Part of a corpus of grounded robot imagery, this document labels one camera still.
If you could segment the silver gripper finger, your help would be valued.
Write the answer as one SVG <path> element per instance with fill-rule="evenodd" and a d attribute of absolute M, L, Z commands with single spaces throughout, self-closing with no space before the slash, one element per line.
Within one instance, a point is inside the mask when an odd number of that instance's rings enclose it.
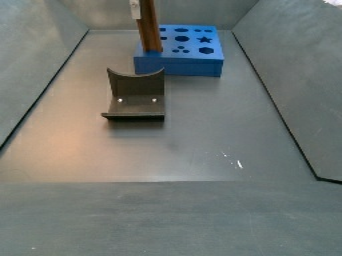
<path fill-rule="evenodd" d="M 131 9 L 132 19 L 140 19 L 142 12 L 140 12 L 140 1 L 139 0 L 130 0 L 130 9 Z"/>

